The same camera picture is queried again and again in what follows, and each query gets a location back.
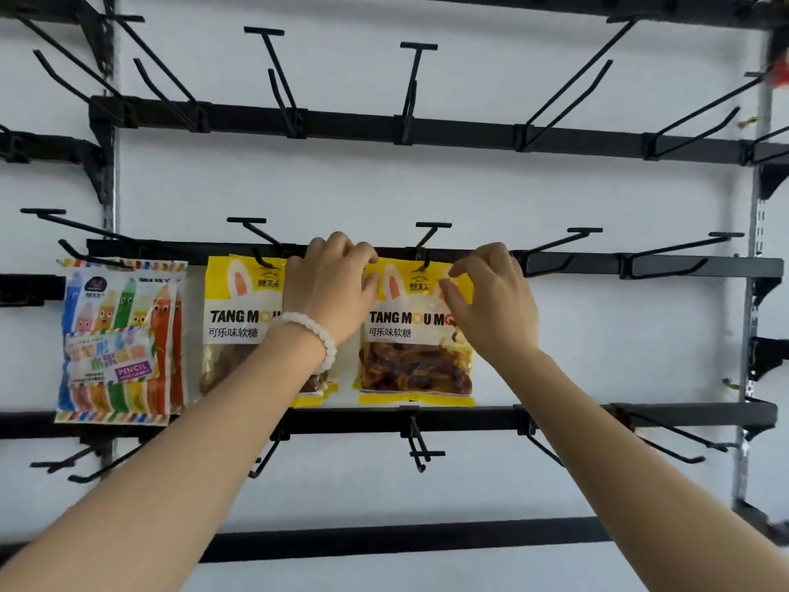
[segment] white beaded bracelet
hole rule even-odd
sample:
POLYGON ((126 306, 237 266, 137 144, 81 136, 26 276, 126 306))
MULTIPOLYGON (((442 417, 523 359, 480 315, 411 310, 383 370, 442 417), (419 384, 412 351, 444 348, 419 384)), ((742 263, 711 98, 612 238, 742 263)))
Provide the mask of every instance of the white beaded bracelet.
POLYGON ((310 316, 298 312, 284 312, 277 316, 274 321, 283 324, 285 322, 295 322, 314 332, 317 337, 323 341, 323 345, 326 347, 326 359, 324 359, 323 363, 321 364, 321 372, 329 371, 329 368, 335 363, 337 347, 335 347, 334 339, 330 337, 325 328, 323 328, 310 316))

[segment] right hand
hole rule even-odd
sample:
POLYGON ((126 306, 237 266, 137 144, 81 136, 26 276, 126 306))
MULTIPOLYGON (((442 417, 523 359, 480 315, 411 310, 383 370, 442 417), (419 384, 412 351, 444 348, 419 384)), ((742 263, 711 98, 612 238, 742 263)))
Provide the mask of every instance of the right hand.
POLYGON ((538 350, 538 307, 521 267, 504 243, 483 245, 450 269, 474 284, 471 304, 448 278, 439 281, 455 323, 472 347, 496 367, 503 356, 538 350))

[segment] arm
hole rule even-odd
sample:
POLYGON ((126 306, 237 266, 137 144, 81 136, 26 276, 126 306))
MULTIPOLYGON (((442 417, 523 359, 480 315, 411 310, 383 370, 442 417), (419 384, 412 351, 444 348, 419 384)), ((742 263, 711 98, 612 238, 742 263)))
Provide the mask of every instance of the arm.
POLYGON ((704 488, 680 474, 565 376, 538 348, 538 310, 499 244, 450 275, 474 283, 468 305, 444 296, 474 348, 540 425, 625 558, 652 592, 789 590, 789 560, 704 488))
MULTIPOLYGON (((313 240, 288 263, 283 309, 306 313, 341 343, 375 299, 377 277, 361 275, 376 260, 344 234, 313 240)), ((324 355, 306 328, 272 328, 210 395, 19 552, 0 571, 0 590, 179 590, 324 355)))

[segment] hand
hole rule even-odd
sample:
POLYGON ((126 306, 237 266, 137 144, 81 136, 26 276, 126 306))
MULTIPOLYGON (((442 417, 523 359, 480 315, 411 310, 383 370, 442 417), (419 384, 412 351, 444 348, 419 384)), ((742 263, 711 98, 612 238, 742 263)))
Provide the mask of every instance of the hand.
POLYGON ((538 350, 538 307, 528 280, 504 243, 491 243, 461 259, 449 276, 468 274, 471 305, 448 278, 439 281, 455 322, 472 347, 494 367, 512 352, 538 350))
POLYGON ((359 329, 372 308, 380 274, 362 277, 365 266, 377 261, 370 243, 354 245, 344 233, 333 233, 328 241, 312 239, 304 258, 288 259, 282 311, 306 314, 339 345, 359 329))

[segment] plastic packaging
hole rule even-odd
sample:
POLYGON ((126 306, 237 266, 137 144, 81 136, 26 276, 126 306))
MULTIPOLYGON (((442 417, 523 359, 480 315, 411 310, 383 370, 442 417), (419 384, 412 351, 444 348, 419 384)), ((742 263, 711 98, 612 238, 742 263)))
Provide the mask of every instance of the plastic packaging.
POLYGON ((55 421, 150 426, 169 421, 172 299, 187 264, 122 261, 134 269, 116 270, 81 259, 60 262, 70 274, 61 320, 65 361, 55 421), (140 351, 141 344, 151 346, 140 351), (133 361, 133 353, 139 361, 133 361))
MULTIPOLYGON (((382 274, 376 302, 361 331, 355 387, 362 403, 424 401, 471 407, 473 350, 439 287, 451 264, 379 259, 365 274, 382 274)), ((471 301, 467 275, 453 278, 471 301)))
MULTIPOLYGON (((263 340, 271 320, 282 313, 286 259, 210 257, 205 272, 203 306, 203 371, 201 392, 208 393, 251 355, 263 340)), ((334 370, 313 374, 301 388, 293 407, 321 405, 337 391, 334 370)))

